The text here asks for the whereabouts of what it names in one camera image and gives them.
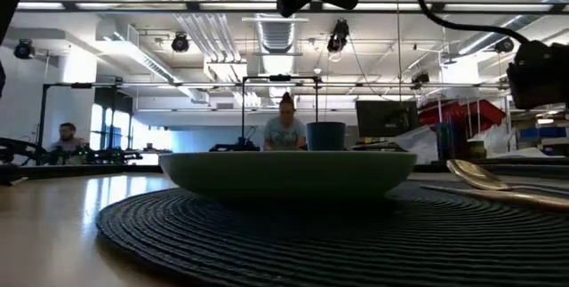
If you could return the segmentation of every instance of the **computer monitor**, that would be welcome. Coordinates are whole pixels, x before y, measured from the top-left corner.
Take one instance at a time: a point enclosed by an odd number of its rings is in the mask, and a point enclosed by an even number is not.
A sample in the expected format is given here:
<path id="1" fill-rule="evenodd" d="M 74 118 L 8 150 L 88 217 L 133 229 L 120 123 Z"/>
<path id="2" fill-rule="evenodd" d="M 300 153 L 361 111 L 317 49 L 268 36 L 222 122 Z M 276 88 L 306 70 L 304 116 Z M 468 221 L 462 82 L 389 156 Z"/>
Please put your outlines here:
<path id="1" fill-rule="evenodd" d="M 356 101 L 359 137 L 396 137 L 419 127 L 414 101 Z"/>

